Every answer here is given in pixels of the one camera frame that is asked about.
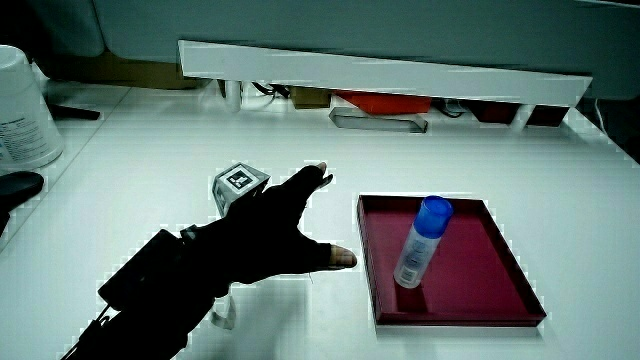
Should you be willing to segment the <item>person's left hand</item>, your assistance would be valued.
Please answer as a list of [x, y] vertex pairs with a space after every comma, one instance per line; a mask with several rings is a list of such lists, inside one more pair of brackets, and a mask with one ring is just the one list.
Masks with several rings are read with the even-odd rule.
[[319, 243], [298, 228], [310, 196], [333, 179], [326, 164], [307, 165], [280, 185], [235, 201], [220, 220], [196, 237], [214, 256], [216, 277], [226, 284], [251, 284], [280, 274], [353, 268], [354, 253]]

